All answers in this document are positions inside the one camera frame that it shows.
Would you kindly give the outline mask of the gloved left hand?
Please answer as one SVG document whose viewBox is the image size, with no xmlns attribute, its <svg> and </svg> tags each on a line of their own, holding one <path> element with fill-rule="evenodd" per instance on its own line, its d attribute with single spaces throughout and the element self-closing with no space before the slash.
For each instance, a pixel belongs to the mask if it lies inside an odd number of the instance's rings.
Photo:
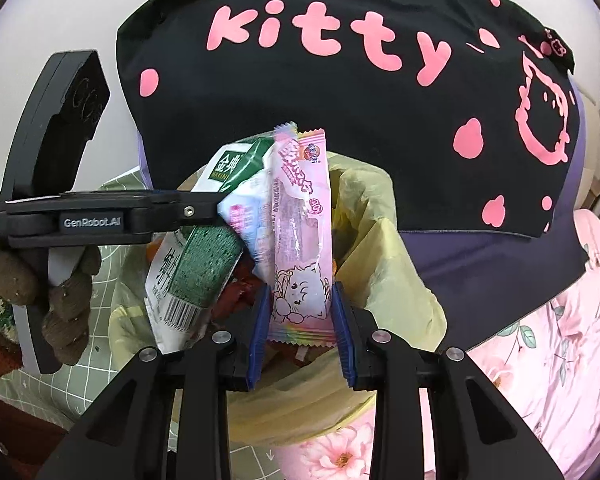
<svg viewBox="0 0 600 480">
<path fill-rule="evenodd" d="M 102 265 L 96 246 L 79 251 L 68 278 L 50 284 L 37 278 L 26 260 L 0 248 L 0 344 L 15 349 L 13 307 L 31 307 L 40 297 L 48 299 L 48 312 L 42 321 L 42 335 L 61 364 L 76 365 L 88 344 L 93 278 Z"/>
</svg>

